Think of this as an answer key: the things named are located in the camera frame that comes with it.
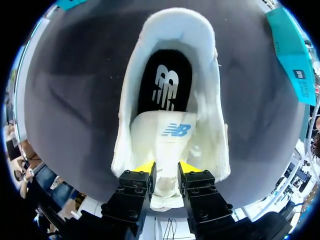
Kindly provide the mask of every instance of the blue new balance logo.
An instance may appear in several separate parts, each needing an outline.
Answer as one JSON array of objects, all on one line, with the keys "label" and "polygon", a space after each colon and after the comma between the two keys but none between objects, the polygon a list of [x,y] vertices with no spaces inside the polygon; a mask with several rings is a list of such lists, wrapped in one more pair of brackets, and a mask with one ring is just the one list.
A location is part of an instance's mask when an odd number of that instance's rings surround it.
[{"label": "blue new balance logo", "polygon": [[187,135],[188,130],[191,128],[189,124],[180,124],[170,123],[170,125],[164,130],[161,136],[171,135],[172,137],[183,137]]}]

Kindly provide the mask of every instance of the teal banner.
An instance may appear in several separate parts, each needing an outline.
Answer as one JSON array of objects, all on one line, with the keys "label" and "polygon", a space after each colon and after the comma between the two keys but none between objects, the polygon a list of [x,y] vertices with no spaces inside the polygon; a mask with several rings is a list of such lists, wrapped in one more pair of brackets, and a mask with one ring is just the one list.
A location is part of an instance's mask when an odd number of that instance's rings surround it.
[{"label": "teal banner", "polygon": [[86,1],[87,0],[57,0],[56,4],[63,10],[67,11]]},{"label": "teal banner", "polygon": [[275,54],[288,75],[299,102],[316,104],[315,75],[302,29],[284,8],[266,14],[272,30]]}]

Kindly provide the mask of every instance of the yellow pad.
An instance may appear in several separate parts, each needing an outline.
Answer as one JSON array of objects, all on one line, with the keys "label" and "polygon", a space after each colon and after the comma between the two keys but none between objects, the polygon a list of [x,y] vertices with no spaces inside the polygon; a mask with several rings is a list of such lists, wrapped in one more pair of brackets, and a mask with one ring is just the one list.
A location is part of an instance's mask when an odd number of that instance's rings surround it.
[{"label": "yellow pad", "polygon": [[140,171],[143,171],[145,173],[151,173],[151,169],[152,169],[152,166],[154,165],[154,162],[155,161],[149,161],[141,166],[138,166],[135,170],[133,170],[133,172],[140,172]]},{"label": "yellow pad", "polygon": [[183,171],[183,174],[188,174],[190,173],[191,171],[195,172],[195,173],[199,173],[199,172],[203,172],[202,170],[194,167],[194,166],[191,166],[190,164],[184,162],[184,161],[180,161],[180,164],[181,164],[181,167],[182,167],[182,171]]}]

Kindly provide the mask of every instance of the gray platform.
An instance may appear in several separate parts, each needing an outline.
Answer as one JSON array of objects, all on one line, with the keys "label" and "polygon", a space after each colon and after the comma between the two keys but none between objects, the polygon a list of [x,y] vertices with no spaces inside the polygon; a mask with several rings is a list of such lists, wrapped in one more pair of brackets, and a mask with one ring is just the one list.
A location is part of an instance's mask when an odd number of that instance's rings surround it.
[{"label": "gray platform", "polygon": [[69,184],[107,201],[118,184],[110,166],[128,60],[144,21],[169,7],[198,11],[215,30],[231,164],[231,175],[217,187],[235,208],[250,204],[269,194],[283,173],[305,110],[254,0],[88,0],[60,10],[27,76],[28,139]]}]

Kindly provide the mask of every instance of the shoe insole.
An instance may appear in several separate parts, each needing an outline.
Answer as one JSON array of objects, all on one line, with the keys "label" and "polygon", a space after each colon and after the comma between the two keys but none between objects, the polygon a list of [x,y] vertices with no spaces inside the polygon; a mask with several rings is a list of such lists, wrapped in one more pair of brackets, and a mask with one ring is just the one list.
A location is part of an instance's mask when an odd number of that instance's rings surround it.
[{"label": "shoe insole", "polygon": [[149,58],[141,80],[138,115],[147,111],[187,109],[192,67],[179,51],[163,49]]}]

